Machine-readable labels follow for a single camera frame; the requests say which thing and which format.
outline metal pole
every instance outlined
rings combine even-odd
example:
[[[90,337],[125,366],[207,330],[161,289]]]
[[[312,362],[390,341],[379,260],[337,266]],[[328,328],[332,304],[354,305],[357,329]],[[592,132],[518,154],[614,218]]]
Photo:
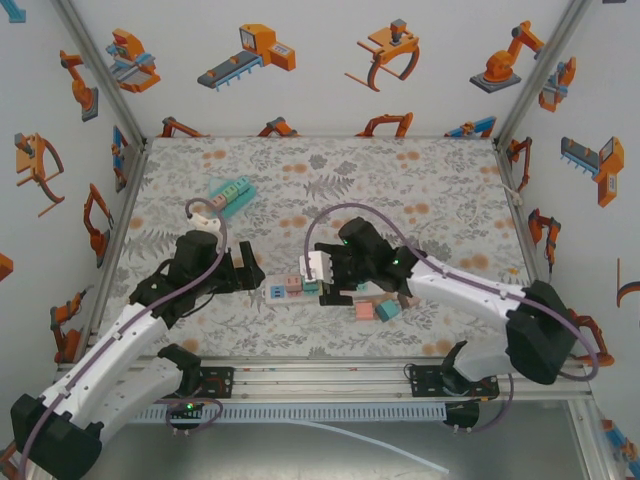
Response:
[[[506,151],[509,142],[511,142],[516,133],[516,129],[520,126],[520,122],[522,122],[531,105],[534,104],[536,97],[542,90],[547,78],[549,78],[550,72],[554,70],[562,51],[591,3],[592,0],[571,0],[571,3],[569,3],[549,41],[545,44],[520,97],[516,100],[500,130],[498,135],[499,151]]]
[[[71,0],[51,0],[51,3],[65,28],[71,34],[78,50],[80,50],[82,60],[90,68],[102,93],[109,100],[118,119],[127,130],[130,142],[136,146],[136,150],[141,150],[144,145],[144,136],[140,126],[122,98],[117,84],[111,78],[109,68],[104,63],[102,55],[93,40],[91,40],[91,36]]]

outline patterned table surface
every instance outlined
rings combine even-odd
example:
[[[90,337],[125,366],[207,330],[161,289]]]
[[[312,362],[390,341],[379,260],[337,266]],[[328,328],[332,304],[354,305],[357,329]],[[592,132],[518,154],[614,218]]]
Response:
[[[238,241],[250,240],[267,275],[295,272],[312,219],[330,205],[351,201],[379,209],[414,244],[452,266],[507,283],[528,282],[489,141],[156,139],[101,332],[190,229],[185,201],[206,196],[212,176],[242,175],[258,195],[229,221],[232,255],[238,260]],[[358,215],[399,245],[384,224],[356,210],[334,212],[312,243],[337,242],[340,226]],[[480,320],[428,300],[382,323],[356,321],[353,307],[268,306],[261,288],[214,297],[147,353],[175,342],[202,356],[431,356],[446,354],[463,338],[494,333]]]

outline black bracket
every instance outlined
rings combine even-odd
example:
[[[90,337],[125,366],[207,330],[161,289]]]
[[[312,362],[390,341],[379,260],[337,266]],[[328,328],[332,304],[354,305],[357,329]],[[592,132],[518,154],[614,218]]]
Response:
[[[477,398],[493,400],[500,395],[496,377],[483,378],[469,384],[469,391],[454,395],[442,381],[442,367],[439,365],[410,365],[408,368],[411,394],[414,398]]]

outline wall decal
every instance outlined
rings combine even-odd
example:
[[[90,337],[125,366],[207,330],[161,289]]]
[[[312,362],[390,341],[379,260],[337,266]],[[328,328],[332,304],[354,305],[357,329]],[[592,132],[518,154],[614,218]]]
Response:
[[[549,265],[549,283],[551,283],[553,265],[556,263],[556,242],[562,225],[553,217],[543,217],[540,215],[540,209],[536,208],[529,214],[529,232],[531,233],[533,244],[536,247],[538,246],[538,242],[542,240],[543,228],[547,229],[544,258],[547,259],[547,264]]]
[[[167,117],[162,120],[162,133],[158,137],[169,138],[173,137],[173,132],[178,130],[182,133],[189,135],[190,137],[209,137],[210,135],[203,135],[200,132],[194,130],[191,127],[187,127],[184,123],[178,122],[173,117]]]
[[[618,283],[616,284],[616,305],[620,308],[622,297],[632,292],[640,292],[640,280],[620,286],[620,259],[617,262]]]
[[[92,288],[93,285],[89,285],[83,291],[76,293],[72,300],[67,301],[67,303],[61,307],[51,307],[51,310],[49,310],[51,316],[50,328],[53,332],[53,338],[56,341],[56,347],[58,348],[58,352],[54,357],[56,363],[73,362],[82,330],[71,329],[67,333],[64,333],[61,327],[80,313],[82,299]]]
[[[60,64],[67,69],[73,78],[71,91],[76,102],[80,104],[82,121],[87,122],[96,118],[98,116],[98,88],[88,88],[76,70],[78,65],[84,65],[84,61],[80,55],[67,55],[64,50],[60,50]]]
[[[513,40],[509,49],[494,53],[487,61],[486,71],[471,77],[469,81],[487,93],[497,92],[520,83],[522,79],[513,73],[512,67],[518,60],[522,46],[526,45],[533,50],[536,59],[544,47],[544,42],[531,32],[530,27],[531,22],[527,20],[511,30]]]
[[[27,12],[18,8],[15,0],[0,0],[2,8],[9,14],[9,23],[25,23],[27,21]]]
[[[575,310],[571,308],[569,308],[568,311],[576,327],[586,327],[591,330],[593,338],[596,341],[596,345],[598,347],[598,353],[596,354],[596,356],[598,357],[598,363],[600,364],[600,366],[610,367],[611,365],[613,365],[616,360],[609,353],[607,344],[604,341],[604,336],[602,335],[602,329],[598,326],[598,323],[593,319],[593,317],[589,315],[578,315]],[[571,355],[571,358],[584,362],[586,365],[592,365],[591,357],[589,357],[589,355]]]
[[[382,123],[397,123],[398,128],[396,130],[395,137],[402,138],[407,134],[407,130],[411,126],[413,121],[413,112],[409,112],[406,115],[389,115],[384,114],[379,117],[374,117],[369,120],[364,130],[356,135],[356,137],[373,137],[373,131]]]
[[[124,175],[124,151],[129,145],[117,126],[113,126],[113,143],[111,144],[111,156],[113,157],[113,173],[116,175],[116,193],[127,186],[127,177]]]
[[[276,40],[276,32],[260,23],[248,23],[240,27],[242,48],[229,60],[207,70],[198,77],[198,83],[205,87],[220,90],[223,84],[229,85],[240,74],[251,73],[256,65],[266,67],[274,64],[290,72],[296,68],[296,52]]]
[[[53,207],[64,201],[64,197],[55,195],[47,183],[64,172],[62,161],[60,160],[60,156],[58,155],[58,152],[56,152],[56,149],[53,148],[53,145],[51,145],[46,138],[42,138],[37,133],[28,137],[25,137],[22,133],[16,133],[14,143],[18,149],[16,151],[16,173],[22,173],[25,170],[29,170],[29,176],[20,180],[16,185],[20,187],[33,180],[42,189],[47,198],[53,202],[38,214],[38,217],[41,217]],[[48,151],[51,154],[58,168],[56,173],[48,177],[44,167],[45,151]]]
[[[0,282],[13,273],[13,260],[0,253]]]
[[[144,51],[142,42],[120,28],[112,33],[113,43],[106,48],[114,60],[109,71],[120,88],[140,93],[158,83],[160,76],[156,74],[156,58]]]
[[[576,75],[576,57],[571,57],[568,62],[558,63],[553,75],[550,75],[538,95],[538,103],[542,108],[555,112],[558,105],[569,94],[569,85]]]
[[[524,150],[524,173],[522,174],[522,181],[518,186],[518,193],[520,193],[529,183],[529,162],[531,160],[532,143],[533,140],[531,140],[531,137],[525,138],[520,143],[518,143],[517,140],[511,140],[511,144],[509,145],[509,148],[507,148],[507,159],[512,167],[513,164],[517,163],[520,159],[520,152]]]
[[[91,223],[91,208],[93,207],[94,201],[98,204],[102,213],[106,215],[109,223],[109,229],[105,230],[104,233],[100,232],[100,230],[95,228]],[[107,252],[107,246],[109,245],[109,239],[111,238],[110,230],[113,228],[114,221],[111,216],[111,212],[107,208],[107,204],[104,202],[102,195],[100,195],[100,192],[93,183],[89,184],[89,196],[84,204],[83,221],[87,232],[89,232],[89,243],[91,244],[91,248],[96,252],[96,266],[100,268],[102,266],[102,262],[104,262],[105,253]]]
[[[267,126],[264,127],[260,133],[259,137],[268,137],[273,132],[276,132],[281,137],[297,137],[298,131],[291,128],[287,125],[287,122],[284,118],[278,117],[275,120],[267,122]]]
[[[449,130],[444,134],[445,137],[474,137],[475,134],[480,133],[481,138],[487,138],[491,136],[493,127],[496,124],[496,117],[487,117],[477,122],[467,122],[464,125],[460,125],[458,128]]]
[[[418,59],[420,58],[420,46],[418,42],[419,37],[416,37],[413,33],[407,30],[407,23],[401,19],[398,19],[388,27],[378,30],[367,37],[371,42],[379,46],[379,48],[372,48],[369,45],[358,41],[358,45],[371,52],[373,59],[371,60],[371,68],[367,75],[367,81],[360,80],[351,73],[345,73],[347,77],[361,83],[365,87],[369,87],[374,92],[379,92],[380,89],[376,87],[376,75],[378,70],[382,69],[387,73],[390,73],[394,77],[400,80],[406,80],[416,68]],[[387,63],[404,53],[410,53],[411,58],[409,63],[401,73],[396,73],[393,70],[385,67]]]
[[[624,168],[624,148],[617,137],[605,144],[599,153],[580,145],[571,138],[562,137],[560,144],[562,158],[591,173],[591,179],[598,184],[598,205],[606,207],[618,195],[618,173]]]

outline pink block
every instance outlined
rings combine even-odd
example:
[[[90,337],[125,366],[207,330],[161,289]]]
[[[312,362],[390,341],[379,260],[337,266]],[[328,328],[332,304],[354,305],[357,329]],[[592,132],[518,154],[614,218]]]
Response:
[[[224,195],[220,194],[217,195],[213,200],[211,200],[211,203],[213,203],[213,208],[215,208],[217,211],[220,211],[227,206],[227,199]]]
[[[302,278],[299,275],[289,275],[284,282],[284,289],[288,292],[302,291]]]
[[[375,319],[375,313],[373,309],[373,303],[371,302],[357,302],[356,306],[356,320],[373,320]]]

